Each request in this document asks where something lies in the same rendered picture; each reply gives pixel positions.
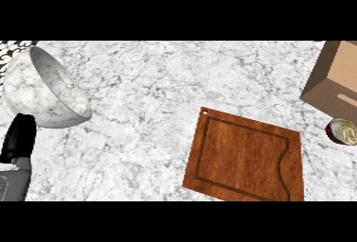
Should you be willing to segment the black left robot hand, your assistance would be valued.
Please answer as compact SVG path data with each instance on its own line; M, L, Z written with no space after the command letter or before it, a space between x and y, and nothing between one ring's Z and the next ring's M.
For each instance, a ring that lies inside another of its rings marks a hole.
M29 158L36 138L36 121L29 114L19 113L11 121L0 153L0 163L8 164L13 158Z

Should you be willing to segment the brown wooden cutting board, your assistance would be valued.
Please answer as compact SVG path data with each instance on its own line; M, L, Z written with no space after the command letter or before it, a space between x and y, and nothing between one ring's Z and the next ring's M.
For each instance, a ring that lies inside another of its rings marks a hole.
M182 186L222 200L302 200L299 132L203 107Z

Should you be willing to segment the cardboard box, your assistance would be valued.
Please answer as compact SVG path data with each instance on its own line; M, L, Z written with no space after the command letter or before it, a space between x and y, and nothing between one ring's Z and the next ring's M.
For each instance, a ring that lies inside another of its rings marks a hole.
M325 41L299 99L357 124L357 41Z

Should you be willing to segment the white marble bowl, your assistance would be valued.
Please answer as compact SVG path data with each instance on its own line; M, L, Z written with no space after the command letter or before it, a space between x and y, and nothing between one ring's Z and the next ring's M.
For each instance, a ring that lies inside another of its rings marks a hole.
M91 118L83 90L54 57L36 46L10 61L2 77L2 105L10 116L29 114L47 129L76 126Z

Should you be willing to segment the black and white patterned object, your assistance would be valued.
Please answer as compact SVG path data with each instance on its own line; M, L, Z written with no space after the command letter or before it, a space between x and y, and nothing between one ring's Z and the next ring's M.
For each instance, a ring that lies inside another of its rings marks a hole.
M36 43L36 41L0 41L0 86L13 57Z

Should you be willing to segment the dark red can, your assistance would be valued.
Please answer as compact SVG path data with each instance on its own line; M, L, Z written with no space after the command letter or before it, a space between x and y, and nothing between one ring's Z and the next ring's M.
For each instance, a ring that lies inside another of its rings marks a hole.
M353 123L342 118L333 118L324 128L328 139L346 146L357 145L357 127Z

